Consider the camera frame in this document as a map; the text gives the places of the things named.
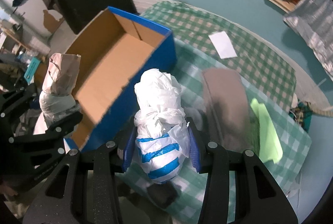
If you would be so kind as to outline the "silver foil curtain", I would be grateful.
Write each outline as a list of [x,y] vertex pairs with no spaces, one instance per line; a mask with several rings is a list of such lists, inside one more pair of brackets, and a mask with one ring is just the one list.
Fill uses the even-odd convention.
[[300,0],[283,21],[303,38],[332,75],[332,0]]

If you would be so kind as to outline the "light green cloth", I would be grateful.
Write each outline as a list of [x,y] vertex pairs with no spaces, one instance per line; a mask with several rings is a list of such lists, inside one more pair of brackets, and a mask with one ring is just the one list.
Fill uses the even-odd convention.
[[256,98],[251,100],[250,107],[258,119],[259,158],[263,163],[273,161],[277,164],[282,159],[283,149],[267,108]]

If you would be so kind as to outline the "patterned white sock bundle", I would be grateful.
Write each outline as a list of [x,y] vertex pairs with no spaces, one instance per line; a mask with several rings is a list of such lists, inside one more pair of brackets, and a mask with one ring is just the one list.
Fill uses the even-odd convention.
[[79,74],[81,55],[54,53],[50,56],[48,69],[39,95],[41,114],[33,134],[44,134],[54,123],[81,111],[72,92]]

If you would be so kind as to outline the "grey fleece mitten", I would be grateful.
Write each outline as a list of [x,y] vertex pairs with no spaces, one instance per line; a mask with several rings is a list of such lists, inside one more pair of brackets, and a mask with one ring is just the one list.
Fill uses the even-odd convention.
[[209,68],[203,72],[203,100],[210,140],[225,149],[252,149],[250,115],[246,91],[239,73]]

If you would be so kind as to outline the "green checkered tablecloth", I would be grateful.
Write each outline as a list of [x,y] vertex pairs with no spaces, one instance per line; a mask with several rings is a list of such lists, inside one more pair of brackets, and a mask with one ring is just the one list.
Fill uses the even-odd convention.
[[310,136],[264,93],[242,80],[248,100],[267,108],[281,143],[283,156],[278,163],[260,163],[257,156],[209,149],[208,154],[222,164],[226,178],[212,187],[212,176],[198,173],[190,160],[183,163],[172,182],[178,198],[166,211],[184,223],[198,223],[207,194],[215,196],[213,205],[221,212],[214,223],[297,223],[287,199],[287,191],[305,161],[311,146]]

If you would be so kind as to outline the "white paper sheet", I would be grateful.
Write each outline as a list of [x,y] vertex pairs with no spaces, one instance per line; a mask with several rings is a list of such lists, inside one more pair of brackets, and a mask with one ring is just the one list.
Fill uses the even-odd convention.
[[209,35],[214,48],[216,49],[221,59],[236,58],[236,51],[231,43],[231,40],[225,31],[213,33]]

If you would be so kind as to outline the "black sock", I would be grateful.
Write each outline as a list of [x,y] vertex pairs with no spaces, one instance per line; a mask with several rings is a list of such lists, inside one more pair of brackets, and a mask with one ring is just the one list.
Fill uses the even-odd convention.
[[178,198],[178,192],[171,182],[152,184],[147,188],[150,199],[160,208],[166,209]]

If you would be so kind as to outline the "white blue striped plastic bundle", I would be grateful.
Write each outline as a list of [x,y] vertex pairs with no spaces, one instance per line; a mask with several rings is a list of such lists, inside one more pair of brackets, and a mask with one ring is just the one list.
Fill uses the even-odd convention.
[[181,86],[171,74],[149,69],[134,85],[134,92],[139,105],[134,116],[139,165],[154,183],[166,183],[190,156]]

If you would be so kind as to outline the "wooden window ledge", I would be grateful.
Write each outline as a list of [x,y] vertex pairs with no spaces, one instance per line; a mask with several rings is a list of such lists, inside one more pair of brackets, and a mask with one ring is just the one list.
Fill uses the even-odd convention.
[[295,9],[295,4],[291,2],[287,2],[284,0],[267,0],[267,1],[279,7],[281,10],[283,10],[286,13],[291,12]]

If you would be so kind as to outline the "teal book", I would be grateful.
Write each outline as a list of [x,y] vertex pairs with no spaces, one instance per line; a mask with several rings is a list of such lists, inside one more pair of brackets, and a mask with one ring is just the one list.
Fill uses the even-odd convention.
[[27,84],[31,84],[34,79],[34,74],[36,73],[38,67],[40,65],[40,60],[36,57],[33,57],[30,64],[28,65],[28,68],[26,69],[26,72],[24,73],[24,79],[27,82]]

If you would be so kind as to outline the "blue cardboard box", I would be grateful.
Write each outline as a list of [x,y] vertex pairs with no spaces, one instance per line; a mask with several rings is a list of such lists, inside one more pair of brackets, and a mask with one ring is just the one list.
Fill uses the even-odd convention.
[[73,95],[83,119],[70,147],[82,152],[113,139],[136,113],[134,85],[144,71],[170,72],[177,61],[170,29],[114,7],[97,14],[66,54],[81,57]]

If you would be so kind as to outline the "green beige checkered blanket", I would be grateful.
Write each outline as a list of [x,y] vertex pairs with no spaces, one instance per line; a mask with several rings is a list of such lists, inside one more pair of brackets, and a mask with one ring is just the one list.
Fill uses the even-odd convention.
[[[155,3],[141,15],[168,27],[177,39],[238,71],[284,111],[290,110],[296,87],[295,70],[262,40],[222,17],[180,2]],[[236,57],[222,59],[218,55],[209,37],[221,31],[229,37]]]

